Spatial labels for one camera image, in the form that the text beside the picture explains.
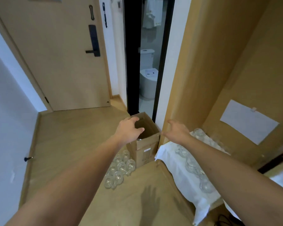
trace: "white wall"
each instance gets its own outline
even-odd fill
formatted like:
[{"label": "white wall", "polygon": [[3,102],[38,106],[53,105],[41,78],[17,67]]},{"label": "white wall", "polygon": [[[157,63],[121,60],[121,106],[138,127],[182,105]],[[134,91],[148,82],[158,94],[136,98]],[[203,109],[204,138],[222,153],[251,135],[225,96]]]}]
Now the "white wall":
[{"label": "white wall", "polygon": [[3,37],[0,34],[0,59],[3,61],[5,66],[8,68],[10,73],[15,78],[16,82],[19,84],[21,89],[27,95],[30,102],[34,105],[35,109],[38,112],[47,110],[39,95],[35,91],[34,87],[30,83],[26,74],[22,70],[15,56],[9,49],[8,45],[4,41]]},{"label": "white wall", "polygon": [[[99,2],[100,2],[100,10],[101,10],[101,16],[102,16],[102,23],[103,23],[103,31],[104,31],[106,54],[107,54],[107,60],[108,60],[111,90],[112,90],[112,95],[117,95],[119,94],[119,83],[118,83],[118,76],[117,76],[117,59],[116,59],[116,54],[115,54],[115,44],[114,44],[114,36],[113,36],[112,12],[111,12],[111,7],[110,7],[110,0],[99,0]],[[105,25],[103,2],[105,3],[107,28]]]},{"label": "white wall", "polygon": [[112,12],[112,22],[113,22],[115,53],[117,60],[119,95],[121,96],[121,99],[123,100],[124,104],[127,106],[124,23],[123,23],[123,13],[122,11],[119,11],[117,6],[118,1],[122,2],[122,0],[112,0],[111,12]]},{"label": "white wall", "polygon": [[18,209],[37,115],[0,59],[0,225]]},{"label": "white wall", "polygon": [[168,0],[164,0],[161,25],[151,29],[141,28],[141,49],[153,49],[153,68],[158,70],[161,56],[162,39],[164,36],[164,23],[166,21],[166,8]]},{"label": "white wall", "polygon": [[191,0],[175,0],[155,123],[162,130]]}]

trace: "toilet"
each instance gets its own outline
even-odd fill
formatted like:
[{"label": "toilet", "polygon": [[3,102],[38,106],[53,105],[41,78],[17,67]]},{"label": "toilet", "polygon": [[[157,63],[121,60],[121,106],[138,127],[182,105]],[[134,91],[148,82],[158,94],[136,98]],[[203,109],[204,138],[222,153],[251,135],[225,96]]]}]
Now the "toilet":
[{"label": "toilet", "polygon": [[147,99],[154,99],[158,70],[153,68],[153,49],[141,50],[140,72],[139,72],[139,89],[140,94]]}]

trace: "wooden door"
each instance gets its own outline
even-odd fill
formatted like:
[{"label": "wooden door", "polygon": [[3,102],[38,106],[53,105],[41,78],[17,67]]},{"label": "wooden door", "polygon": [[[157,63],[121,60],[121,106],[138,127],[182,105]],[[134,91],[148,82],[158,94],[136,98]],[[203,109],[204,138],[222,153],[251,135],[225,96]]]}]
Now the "wooden door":
[{"label": "wooden door", "polygon": [[[98,0],[0,0],[0,18],[53,110],[110,105]],[[93,50],[89,25],[99,57],[85,52]]]}]

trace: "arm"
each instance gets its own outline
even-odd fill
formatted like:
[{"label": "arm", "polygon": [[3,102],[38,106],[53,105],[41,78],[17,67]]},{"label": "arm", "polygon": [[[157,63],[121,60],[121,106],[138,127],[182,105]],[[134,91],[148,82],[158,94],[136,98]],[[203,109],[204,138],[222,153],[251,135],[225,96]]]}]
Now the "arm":
[{"label": "arm", "polygon": [[121,121],[113,136],[39,190],[6,225],[79,225],[114,156],[144,131],[134,127],[138,120]]},{"label": "arm", "polygon": [[283,188],[251,167],[195,139],[181,123],[169,120],[163,133],[197,160],[222,198],[246,225],[283,225]]}]

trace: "open cardboard box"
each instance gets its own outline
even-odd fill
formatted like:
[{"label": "open cardboard box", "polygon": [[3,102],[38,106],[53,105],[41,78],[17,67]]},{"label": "open cardboard box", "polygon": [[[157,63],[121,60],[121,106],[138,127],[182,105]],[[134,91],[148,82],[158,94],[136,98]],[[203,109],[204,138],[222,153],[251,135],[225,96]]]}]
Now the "open cardboard box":
[{"label": "open cardboard box", "polygon": [[128,143],[127,149],[136,162],[136,168],[154,160],[160,138],[160,132],[152,119],[145,113],[138,113],[131,117],[138,117],[135,128],[144,128],[137,140]]}]

